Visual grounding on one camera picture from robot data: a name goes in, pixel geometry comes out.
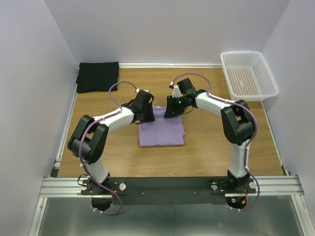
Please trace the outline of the purple t shirt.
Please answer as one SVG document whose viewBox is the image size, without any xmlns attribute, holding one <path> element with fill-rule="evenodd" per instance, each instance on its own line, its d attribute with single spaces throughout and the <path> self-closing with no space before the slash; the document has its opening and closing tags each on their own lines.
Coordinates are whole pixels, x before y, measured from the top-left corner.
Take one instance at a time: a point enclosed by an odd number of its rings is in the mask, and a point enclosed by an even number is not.
<svg viewBox="0 0 315 236">
<path fill-rule="evenodd" d="M 155 121 L 139 125 L 140 147 L 182 146 L 185 130 L 182 116 L 165 118 L 166 107 L 153 106 Z"/>
</svg>

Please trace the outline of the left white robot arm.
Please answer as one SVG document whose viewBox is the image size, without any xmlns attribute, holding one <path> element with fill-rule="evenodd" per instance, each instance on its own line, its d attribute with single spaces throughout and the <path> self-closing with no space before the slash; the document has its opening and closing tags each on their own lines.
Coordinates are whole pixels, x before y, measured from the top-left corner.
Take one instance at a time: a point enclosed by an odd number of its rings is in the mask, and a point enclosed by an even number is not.
<svg viewBox="0 0 315 236">
<path fill-rule="evenodd" d="M 136 97 L 118 109 L 94 118 L 80 118 L 67 147 L 80 159 L 96 193 L 110 190 L 110 174 L 101 160 L 108 134 L 125 125 L 154 121 L 153 100 L 149 91 L 137 89 Z"/>
</svg>

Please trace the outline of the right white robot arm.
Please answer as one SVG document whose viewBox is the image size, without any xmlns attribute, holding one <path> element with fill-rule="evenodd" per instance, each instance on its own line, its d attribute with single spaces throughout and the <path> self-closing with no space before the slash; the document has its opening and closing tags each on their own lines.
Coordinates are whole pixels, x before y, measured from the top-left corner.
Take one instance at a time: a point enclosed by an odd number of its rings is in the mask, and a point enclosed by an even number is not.
<svg viewBox="0 0 315 236">
<path fill-rule="evenodd" d="M 231 101 L 196 90 L 189 78 L 170 82 L 172 94 L 167 97 L 165 118 L 183 115 L 187 107 L 207 110 L 219 115 L 223 133 L 231 143 L 231 165 L 227 171 L 227 189 L 239 192 L 250 181 L 248 169 L 249 148 L 257 134 L 257 121 L 246 101 Z"/>
</svg>

